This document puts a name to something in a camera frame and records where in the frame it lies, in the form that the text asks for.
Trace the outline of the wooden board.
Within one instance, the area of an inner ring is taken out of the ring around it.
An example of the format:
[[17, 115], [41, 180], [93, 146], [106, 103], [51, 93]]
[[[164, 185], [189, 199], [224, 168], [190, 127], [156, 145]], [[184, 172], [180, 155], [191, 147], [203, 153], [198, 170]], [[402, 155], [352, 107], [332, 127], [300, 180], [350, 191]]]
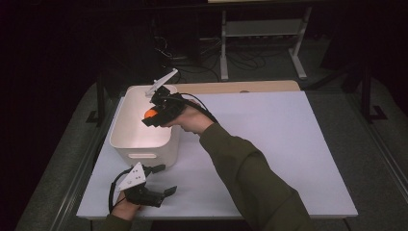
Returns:
[[293, 80], [175, 84], [175, 87], [191, 94], [300, 91], [298, 83]]

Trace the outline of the black metal stand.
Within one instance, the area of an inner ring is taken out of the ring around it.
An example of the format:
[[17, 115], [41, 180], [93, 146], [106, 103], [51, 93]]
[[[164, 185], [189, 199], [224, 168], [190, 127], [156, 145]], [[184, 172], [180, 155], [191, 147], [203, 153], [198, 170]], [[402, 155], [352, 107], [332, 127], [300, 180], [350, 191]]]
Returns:
[[102, 124], [106, 114], [105, 89], [102, 73], [99, 73], [96, 78], [96, 101], [97, 109], [89, 113], [86, 123], [95, 123], [96, 126], [99, 127]]
[[372, 106], [370, 103], [371, 94], [371, 75], [370, 68], [367, 64], [363, 68], [362, 77], [362, 92], [361, 92], [361, 112], [364, 119], [368, 123], [372, 123], [374, 120], [385, 120], [386, 115], [379, 106]]

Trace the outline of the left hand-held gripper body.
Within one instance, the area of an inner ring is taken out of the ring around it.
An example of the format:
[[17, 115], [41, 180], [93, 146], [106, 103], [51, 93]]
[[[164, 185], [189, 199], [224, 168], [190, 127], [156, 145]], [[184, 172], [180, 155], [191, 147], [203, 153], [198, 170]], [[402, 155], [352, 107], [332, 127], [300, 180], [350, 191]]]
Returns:
[[146, 188], [146, 166], [137, 163], [124, 171], [125, 178], [117, 186], [126, 199], [137, 205], [160, 207], [166, 198], [163, 192], [152, 192]]

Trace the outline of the white metal stand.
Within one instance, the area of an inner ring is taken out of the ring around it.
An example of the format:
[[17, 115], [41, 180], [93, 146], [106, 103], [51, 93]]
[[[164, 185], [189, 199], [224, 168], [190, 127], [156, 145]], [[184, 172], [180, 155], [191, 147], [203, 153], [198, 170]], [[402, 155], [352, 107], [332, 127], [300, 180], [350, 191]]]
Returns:
[[304, 39], [309, 23], [312, 7], [307, 7], [301, 18], [291, 19], [268, 19], [268, 20], [240, 20], [229, 21], [227, 12], [222, 12], [221, 18], [221, 48], [220, 48], [220, 79], [228, 81], [228, 64], [226, 57], [226, 39], [238, 37], [261, 37], [261, 36], [296, 36], [296, 43], [288, 49], [294, 69], [300, 80], [306, 80], [307, 74], [298, 57], [298, 53]]

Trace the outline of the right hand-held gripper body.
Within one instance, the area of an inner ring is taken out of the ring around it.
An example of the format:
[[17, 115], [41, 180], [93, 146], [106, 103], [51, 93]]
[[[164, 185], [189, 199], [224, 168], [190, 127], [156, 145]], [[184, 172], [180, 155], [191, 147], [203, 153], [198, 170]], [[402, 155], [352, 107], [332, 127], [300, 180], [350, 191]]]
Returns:
[[178, 70], [173, 68], [164, 77], [155, 80], [150, 89], [145, 92], [145, 96], [150, 100], [153, 96], [158, 96], [160, 98], [160, 108], [155, 110], [158, 113], [152, 116], [160, 120], [160, 126], [171, 122], [185, 109], [186, 100], [182, 95], [178, 91], [171, 93], [170, 89], [165, 86], [165, 83], [177, 72]]

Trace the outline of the white plastic bin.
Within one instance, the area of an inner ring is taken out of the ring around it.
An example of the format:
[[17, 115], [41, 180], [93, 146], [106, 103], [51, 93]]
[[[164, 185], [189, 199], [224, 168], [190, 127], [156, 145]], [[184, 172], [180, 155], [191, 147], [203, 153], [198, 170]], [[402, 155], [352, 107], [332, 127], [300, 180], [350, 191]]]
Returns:
[[181, 128], [146, 126], [144, 114], [153, 107], [150, 86], [130, 87], [115, 116], [110, 144], [129, 166], [173, 166], [178, 158]]

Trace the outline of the person's left hand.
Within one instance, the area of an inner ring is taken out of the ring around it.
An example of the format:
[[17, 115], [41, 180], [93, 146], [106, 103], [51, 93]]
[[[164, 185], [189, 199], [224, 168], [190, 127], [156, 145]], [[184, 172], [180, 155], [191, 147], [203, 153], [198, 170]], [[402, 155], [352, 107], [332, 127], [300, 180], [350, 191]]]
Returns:
[[126, 199], [124, 192], [121, 192], [112, 209], [112, 215], [124, 220], [132, 221], [140, 208], [140, 205], [129, 202]]

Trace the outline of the person's right hand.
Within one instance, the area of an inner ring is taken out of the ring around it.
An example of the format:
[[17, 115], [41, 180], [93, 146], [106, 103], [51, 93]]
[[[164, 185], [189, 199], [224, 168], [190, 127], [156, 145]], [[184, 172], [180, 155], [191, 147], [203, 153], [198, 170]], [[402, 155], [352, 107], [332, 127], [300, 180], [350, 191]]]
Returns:
[[184, 111], [171, 122], [165, 124], [165, 127], [178, 125], [186, 132], [192, 132], [201, 136], [213, 123], [211, 119], [202, 114], [195, 107], [187, 105]]

